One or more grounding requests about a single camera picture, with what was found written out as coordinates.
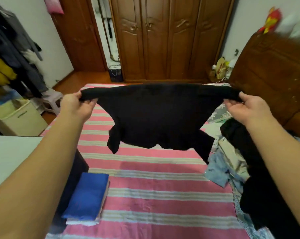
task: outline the wooden floor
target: wooden floor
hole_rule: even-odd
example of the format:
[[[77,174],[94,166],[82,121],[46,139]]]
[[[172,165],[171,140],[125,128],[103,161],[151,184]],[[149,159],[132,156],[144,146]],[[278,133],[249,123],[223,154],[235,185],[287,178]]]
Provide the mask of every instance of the wooden floor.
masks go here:
[[[74,93],[83,88],[85,84],[116,84],[111,82],[108,72],[73,72],[68,77],[64,78],[55,87],[55,91],[69,94]],[[55,119],[55,114],[44,112],[42,117],[50,124]]]

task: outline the bed sheet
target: bed sheet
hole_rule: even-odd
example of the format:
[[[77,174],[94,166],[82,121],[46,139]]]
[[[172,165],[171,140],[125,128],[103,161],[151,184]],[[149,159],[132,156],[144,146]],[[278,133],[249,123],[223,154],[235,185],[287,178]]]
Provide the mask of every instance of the bed sheet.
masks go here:
[[[84,88],[114,86],[87,84]],[[194,149],[178,151],[159,145],[146,149],[121,143],[112,154],[107,140],[113,125],[112,118],[96,105],[78,144],[89,172],[110,176],[100,224],[69,225],[59,238],[249,238],[237,220],[231,186],[223,189],[206,179],[207,165]]]

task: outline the white plastic stool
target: white plastic stool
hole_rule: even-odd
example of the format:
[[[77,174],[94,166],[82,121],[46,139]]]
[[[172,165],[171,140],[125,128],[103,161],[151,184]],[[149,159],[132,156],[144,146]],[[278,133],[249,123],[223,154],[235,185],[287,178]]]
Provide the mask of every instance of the white plastic stool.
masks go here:
[[[45,110],[58,115],[60,112],[60,101],[62,98],[63,94],[58,91],[54,91],[53,89],[49,89],[44,92],[42,99]]]

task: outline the beige laundry basket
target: beige laundry basket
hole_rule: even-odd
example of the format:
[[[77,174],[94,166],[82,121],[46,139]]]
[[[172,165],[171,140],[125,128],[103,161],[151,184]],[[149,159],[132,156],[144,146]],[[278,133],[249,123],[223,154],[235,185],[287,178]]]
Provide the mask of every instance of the beige laundry basket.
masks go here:
[[[12,136],[38,136],[47,123],[29,100],[10,100],[0,106],[0,132]]]

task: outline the blue folded shirt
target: blue folded shirt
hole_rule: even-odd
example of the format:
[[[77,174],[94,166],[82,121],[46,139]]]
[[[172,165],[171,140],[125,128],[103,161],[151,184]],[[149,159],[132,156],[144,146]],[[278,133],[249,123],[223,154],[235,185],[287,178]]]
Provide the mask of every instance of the blue folded shirt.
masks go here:
[[[102,206],[108,174],[82,173],[62,218],[94,221]]]

